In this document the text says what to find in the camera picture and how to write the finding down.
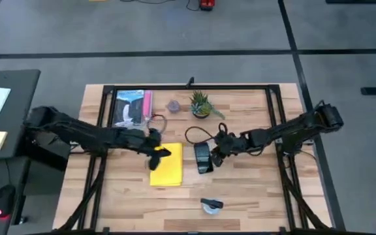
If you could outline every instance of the red object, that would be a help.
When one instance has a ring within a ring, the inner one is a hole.
[[[10,217],[10,215],[2,216],[2,214],[3,214],[3,211],[0,210],[0,219],[1,220],[5,220],[5,219],[8,219]]]
[[[215,5],[215,0],[201,0],[200,8],[201,10],[213,10]]]

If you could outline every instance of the succulent plant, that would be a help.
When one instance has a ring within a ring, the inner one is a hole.
[[[220,118],[225,119],[225,116],[214,108],[208,101],[208,95],[201,91],[194,91],[191,100],[191,111],[197,116],[207,116],[211,112],[217,114]]]

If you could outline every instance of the phone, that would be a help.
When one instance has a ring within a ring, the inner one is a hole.
[[[199,174],[213,172],[213,163],[210,157],[210,149],[206,142],[194,144],[196,166]]]

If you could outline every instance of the black metal frame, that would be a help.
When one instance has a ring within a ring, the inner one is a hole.
[[[130,89],[150,89],[150,90],[194,90],[194,89],[259,89],[263,90],[266,94],[266,100],[268,104],[268,111],[270,115],[270,121],[271,125],[275,126],[277,125],[277,121],[275,118],[275,111],[274,111],[274,103],[272,100],[272,94],[275,95],[276,103],[279,109],[279,117],[281,118],[281,123],[285,123],[287,121],[285,117],[285,111],[281,99],[281,90],[279,88],[279,85],[276,84],[270,84],[270,85],[195,85],[193,84],[194,79],[191,78],[187,85],[150,85],[150,86],[104,86],[104,89],[102,91],[102,98],[101,98],[101,105],[99,109],[99,115],[97,120],[97,125],[102,126],[102,120],[104,117],[105,109],[106,109],[106,102],[107,97],[109,94],[111,94],[112,99],[109,107],[109,113],[108,113],[108,119],[107,119],[107,126],[111,126],[113,121],[113,115],[114,115],[114,107],[115,107],[115,101],[118,90],[130,90]],[[311,209],[309,209],[309,206],[305,203],[305,201],[300,197],[301,189],[300,189],[300,181],[298,178],[298,173],[296,169],[296,165],[294,162],[294,157],[288,157],[289,161],[289,168],[291,171],[292,181],[289,180],[286,172],[286,167],[283,161],[284,154],[280,150],[280,143],[275,143],[276,152],[277,152],[277,162],[278,167],[280,171],[281,176],[281,184],[283,188],[283,196],[285,199],[285,207],[287,211],[287,217],[289,222],[290,229],[296,228],[296,223],[294,220],[294,214],[292,209],[292,202],[290,198],[290,193],[294,196],[294,198],[300,202],[300,204],[304,203],[304,206],[299,206],[299,215],[301,220],[301,227],[304,229],[308,229],[308,223],[307,223],[307,216],[312,214]],[[92,179],[93,179],[93,172],[95,169],[95,158],[94,156],[91,156],[91,159],[89,161],[88,166],[88,172],[87,172],[87,178],[85,182],[85,189],[84,194],[86,194],[89,191]],[[101,163],[99,167],[99,171],[101,171],[102,178],[104,178],[106,168],[106,157],[101,157]],[[91,221],[89,229],[95,230],[97,226],[97,219],[98,219],[98,213],[99,213],[99,206],[101,202],[101,192],[102,192],[102,180],[100,182],[100,185],[97,187],[97,190],[95,192],[95,200],[93,205],[93,211],[91,215]],[[86,210],[84,210],[83,214],[79,218],[78,222],[78,230],[81,230],[84,228],[84,222],[86,218]]]
[[[327,4],[376,4],[376,0],[326,0]]]
[[[110,232],[104,228],[102,232],[95,232],[93,229],[52,231],[29,235],[128,235],[129,232]],[[284,227],[279,232],[130,232],[131,235],[373,235],[364,232],[343,232],[338,230],[316,230],[296,228],[287,232]]]
[[[304,75],[304,69],[300,60],[300,50],[297,47],[294,34],[292,33],[292,26],[289,21],[287,10],[285,8],[284,0],[278,0],[279,9],[284,22],[285,31],[287,33],[288,42],[292,51],[292,59],[297,72],[298,83],[300,85],[302,96],[304,99],[305,109],[312,110],[313,102],[311,101],[310,92],[308,90],[306,76]],[[327,198],[327,205],[332,218],[332,224],[335,228],[340,230],[346,230],[345,222],[343,221],[342,213],[340,210],[339,201],[337,199],[336,190],[334,189],[332,175],[327,162],[327,157],[324,152],[323,143],[320,136],[314,138],[317,159],[319,160],[319,172],[324,183],[324,195]]]

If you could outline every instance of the wooden tabletop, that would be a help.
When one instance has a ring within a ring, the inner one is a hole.
[[[87,85],[80,119],[96,124],[103,85]],[[303,112],[296,84],[280,84],[287,119]],[[236,134],[256,128],[268,128],[270,119],[265,93],[262,90],[208,90],[209,100],[226,116],[229,132]],[[193,125],[216,134],[222,120],[216,115],[206,119],[195,118],[189,110],[189,90],[158,90],[153,92],[153,113],[163,114],[168,120],[163,142],[181,142],[183,149],[183,182],[180,187],[149,186],[146,158],[131,151],[116,149],[108,156],[97,230],[110,227],[111,231],[277,231],[287,227],[287,214],[279,177],[274,145],[268,146],[259,157],[240,154],[225,159],[214,172],[198,174],[193,147],[188,144],[185,130]],[[171,114],[165,105],[177,100],[182,107]],[[160,129],[161,122],[155,125]],[[192,141],[207,136],[199,131],[190,133]],[[311,147],[304,151],[313,153]],[[89,164],[88,155],[71,155],[54,220],[60,227],[82,199]],[[331,225],[321,180],[312,156],[296,156],[296,166],[302,193],[320,219]],[[200,198],[218,198],[225,207],[218,215],[202,211]],[[298,210],[293,201],[296,224]],[[89,226],[92,203],[87,211]]]

